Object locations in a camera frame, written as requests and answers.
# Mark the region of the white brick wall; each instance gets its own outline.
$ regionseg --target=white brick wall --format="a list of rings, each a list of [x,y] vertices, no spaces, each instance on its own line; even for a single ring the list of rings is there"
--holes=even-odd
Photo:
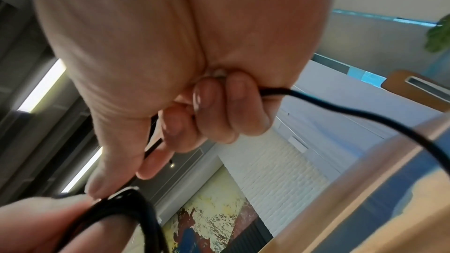
[[[290,143],[270,130],[259,137],[240,137],[211,150],[276,236],[318,194],[328,180]]]

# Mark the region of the skin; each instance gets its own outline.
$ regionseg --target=skin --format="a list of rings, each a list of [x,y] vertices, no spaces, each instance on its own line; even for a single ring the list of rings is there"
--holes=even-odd
[[[92,198],[79,195],[31,198],[1,207],[0,252],[52,253],[66,228],[92,203]],[[135,226],[124,216],[111,216],[80,233],[61,253],[120,253]]]
[[[207,138],[268,130],[281,98],[258,89],[296,81],[333,0],[34,1],[104,147],[86,187],[103,198]],[[144,160],[157,112],[164,143]]]

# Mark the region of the gray wall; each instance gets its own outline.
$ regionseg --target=gray wall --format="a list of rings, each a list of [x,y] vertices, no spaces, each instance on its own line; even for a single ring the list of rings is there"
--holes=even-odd
[[[422,73],[440,55],[423,48],[428,29],[380,17],[333,12],[317,53],[384,77],[397,69]],[[441,70],[434,80],[449,86],[450,68]]]

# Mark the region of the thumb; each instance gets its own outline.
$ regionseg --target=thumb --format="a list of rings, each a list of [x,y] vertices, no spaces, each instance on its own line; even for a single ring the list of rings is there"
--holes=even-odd
[[[34,249],[62,233],[93,203],[86,195],[30,198],[0,208],[0,252]]]
[[[92,119],[103,152],[86,185],[86,193],[93,198],[105,198],[126,184],[141,166],[151,118],[106,117],[92,113]]]

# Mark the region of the linear light fixture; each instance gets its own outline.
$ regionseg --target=linear light fixture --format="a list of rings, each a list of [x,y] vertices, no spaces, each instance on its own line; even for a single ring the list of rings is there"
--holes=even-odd
[[[94,156],[89,159],[89,161],[86,163],[83,168],[81,168],[80,172],[75,175],[75,177],[72,179],[72,181],[69,182],[69,184],[62,190],[61,193],[68,193],[72,188],[75,186],[75,184],[86,174],[86,172],[94,165],[94,163],[98,160],[100,155],[102,155],[103,147],[101,147],[97,152],[94,154]]]
[[[66,71],[64,63],[62,60],[57,60],[17,110],[27,113],[33,112],[64,71]]]

